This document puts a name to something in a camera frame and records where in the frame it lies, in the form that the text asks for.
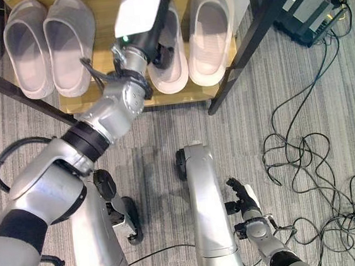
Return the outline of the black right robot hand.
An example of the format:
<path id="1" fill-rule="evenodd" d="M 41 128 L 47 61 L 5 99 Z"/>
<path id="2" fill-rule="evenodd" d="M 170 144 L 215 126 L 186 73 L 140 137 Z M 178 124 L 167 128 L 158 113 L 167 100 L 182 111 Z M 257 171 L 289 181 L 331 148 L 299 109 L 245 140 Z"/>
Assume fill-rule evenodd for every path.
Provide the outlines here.
<path id="1" fill-rule="evenodd" d="M 232 188 L 238 198 L 237 201 L 230 201 L 224 204 L 228 216 L 240 212 L 241 217 L 247 221 L 254 217 L 251 212 L 256 212 L 258 215 L 262 213 L 258 201 L 250 195 L 250 190 L 248 190 L 250 186 L 248 184 L 242 184 L 236 178 L 228 178 L 226 185 Z"/>

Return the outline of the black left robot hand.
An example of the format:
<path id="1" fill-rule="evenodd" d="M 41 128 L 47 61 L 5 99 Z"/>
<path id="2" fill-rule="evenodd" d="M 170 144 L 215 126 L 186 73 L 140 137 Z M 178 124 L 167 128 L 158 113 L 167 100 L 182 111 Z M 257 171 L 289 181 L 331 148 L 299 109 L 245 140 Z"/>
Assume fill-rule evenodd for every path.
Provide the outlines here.
<path id="1" fill-rule="evenodd" d="M 171 0 L 121 0 L 114 36 L 125 47 L 139 49 L 147 62 L 159 53 L 159 37 Z"/>

